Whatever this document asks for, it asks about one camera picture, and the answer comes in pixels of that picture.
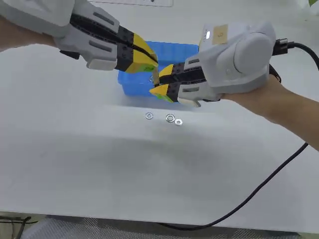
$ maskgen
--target cable connector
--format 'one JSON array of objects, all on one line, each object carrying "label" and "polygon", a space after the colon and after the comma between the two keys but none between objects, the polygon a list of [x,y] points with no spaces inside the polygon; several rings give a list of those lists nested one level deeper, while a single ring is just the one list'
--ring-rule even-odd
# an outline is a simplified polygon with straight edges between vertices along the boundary
[{"label": "cable connector", "polygon": [[278,39],[276,40],[273,56],[283,55],[288,53],[288,39]]}]

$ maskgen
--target human arm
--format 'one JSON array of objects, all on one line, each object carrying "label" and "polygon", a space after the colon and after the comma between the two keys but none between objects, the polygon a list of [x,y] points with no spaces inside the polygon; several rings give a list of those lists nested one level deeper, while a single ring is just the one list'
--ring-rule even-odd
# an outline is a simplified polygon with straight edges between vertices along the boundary
[{"label": "human arm", "polygon": [[319,151],[319,103],[287,90],[275,76],[262,88],[223,98],[285,127]]},{"label": "human arm", "polygon": [[31,44],[55,46],[51,36],[22,28],[0,16],[0,51]]}]

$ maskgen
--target white light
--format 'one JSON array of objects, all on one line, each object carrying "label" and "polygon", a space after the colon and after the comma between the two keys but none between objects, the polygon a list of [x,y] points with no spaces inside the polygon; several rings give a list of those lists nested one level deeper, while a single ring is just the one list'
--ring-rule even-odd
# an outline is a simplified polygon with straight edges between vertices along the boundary
[{"label": "white light", "polygon": [[206,39],[209,39],[209,38],[210,38],[210,31],[208,31],[206,34]]}]

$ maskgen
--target black cable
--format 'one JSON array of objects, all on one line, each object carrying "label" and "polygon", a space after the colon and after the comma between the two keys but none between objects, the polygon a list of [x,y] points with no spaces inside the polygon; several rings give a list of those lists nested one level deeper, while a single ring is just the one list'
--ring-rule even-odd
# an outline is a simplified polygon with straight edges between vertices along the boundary
[{"label": "black cable", "polygon": [[[11,222],[0,222],[0,224],[11,224]],[[23,224],[23,222],[12,222],[14,224]],[[35,223],[38,223],[38,221],[35,221],[35,222],[29,222],[29,223],[25,223],[26,225],[28,224],[35,224]]]},{"label": "black cable", "polygon": [[[292,48],[299,48],[304,50],[305,52],[307,52],[315,61],[316,66],[319,70],[319,58],[316,55],[316,53],[314,51],[312,51],[309,47],[300,44],[300,43],[295,43],[295,42],[288,42],[285,43],[286,44],[286,48],[288,52],[288,49],[292,49]],[[307,148],[308,143],[304,143],[303,146],[301,146],[300,149],[298,149],[293,155],[291,155],[284,163],[282,163],[268,178],[266,178],[265,181],[263,181],[249,196],[248,198],[246,198],[241,204],[239,204],[235,209],[233,209],[230,213],[227,213],[226,215],[224,215],[223,217],[221,217],[220,219],[215,220],[212,223],[206,224],[206,225],[202,225],[202,226],[196,226],[196,227],[191,227],[191,228],[184,228],[184,227],[178,227],[178,226],[174,226],[171,224],[166,224],[166,223],[158,223],[161,226],[164,226],[166,228],[170,228],[170,229],[175,229],[175,230],[179,230],[179,231],[197,231],[197,230],[201,230],[201,229],[205,229],[205,228],[209,228],[213,225],[216,225],[217,223],[220,223],[221,221],[229,218],[231,215],[233,215],[235,212],[237,212],[239,209],[241,209],[242,207],[244,207],[273,177],[275,177],[287,164],[289,164],[291,161],[293,161],[299,154],[301,154],[305,148]]]},{"label": "black cable", "polygon": [[12,229],[11,239],[14,239],[14,223],[13,223],[13,221],[11,221],[11,229]]},{"label": "black cable", "polygon": [[29,221],[30,219],[31,219],[31,217],[26,217],[26,218],[23,220],[23,222],[22,222],[22,224],[21,224],[21,227],[20,227],[20,230],[19,230],[18,234],[16,235],[16,238],[15,238],[15,239],[21,239],[22,233],[23,233],[23,231],[24,231],[24,227],[25,227],[27,221]]}]

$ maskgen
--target label sticker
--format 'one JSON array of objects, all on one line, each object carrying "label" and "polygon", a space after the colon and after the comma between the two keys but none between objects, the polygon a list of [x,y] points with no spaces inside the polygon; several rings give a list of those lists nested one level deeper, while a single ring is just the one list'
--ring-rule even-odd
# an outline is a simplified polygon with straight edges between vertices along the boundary
[{"label": "label sticker", "polygon": [[213,45],[220,45],[227,43],[228,39],[228,25],[214,27]]}]

